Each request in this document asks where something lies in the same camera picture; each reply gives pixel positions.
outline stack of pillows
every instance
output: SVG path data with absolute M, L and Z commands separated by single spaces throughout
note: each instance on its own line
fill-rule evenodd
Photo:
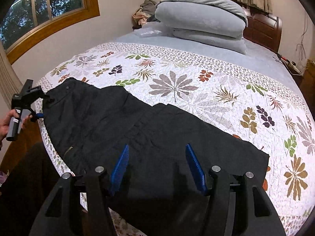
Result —
M 173 28 L 175 37 L 246 55 L 243 30 L 247 17 L 231 0 L 162 0 L 155 17 Z

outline gray bed sheet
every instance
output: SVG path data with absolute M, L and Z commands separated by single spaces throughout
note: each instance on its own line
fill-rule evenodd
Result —
M 157 36 L 144 38 L 139 37 L 134 33 L 129 33 L 115 39 L 114 41 L 162 46 L 220 59 L 241 67 L 248 68 L 277 80 L 284 86 L 291 89 L 305 102 L 299 87 L 285 66 L 276 62 L 273 58 L 273 56 L 277 58 L 277 55 L 272 51 L 249 40 L 245 40 L 247 55 L 199 42 L 179 39 L 176 37 Z

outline window mullion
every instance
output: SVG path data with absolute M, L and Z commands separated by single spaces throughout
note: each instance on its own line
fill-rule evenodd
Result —
M 38 23 L 37 23 L 36 10 L 35 10 L 35 0 L 32 0 L 32 14 L 33 14 L 34 26 L 36 27 Z
M 50 0 L 46 0 L 46 2 L 47 2 L 47 11 L 48 11 L 49 20 L 52 20 L 53 17 L 51 15 Z

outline human hand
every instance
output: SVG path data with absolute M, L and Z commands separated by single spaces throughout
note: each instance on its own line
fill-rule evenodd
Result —
M 12 117 L 19 118 L 19 114 L 16 112 L 15 109 L 12 109 L 8 112 L 8 114 L 0 121 L 0 142 L 7 136 L 10 120 Z M 30 120 L 32 116 L 29 115 L 24 118 L 22 122 L 22 129 L 25 129 L 25 124 L 28 120 Z

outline floral quilt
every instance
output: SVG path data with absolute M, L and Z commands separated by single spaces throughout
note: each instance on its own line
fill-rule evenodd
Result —
M 270 155 L 263 184 L 287 235 L 315 205 L 314 120 L 304 102 L 279 82 L 237 65 L 159 46 L 105 43 L 50 71 L 44 91 L 68 77 L 98 88 L 123 86 L 150 105 L 172 104 Z M 42 100 L 36 110 L 42 109 Z M 70 171 L 39 121 L 46 150 L 59 172 Z M 87 207 L 82 194 L 82 205 Z M 118 235 L 144 235 L 111 212 Z

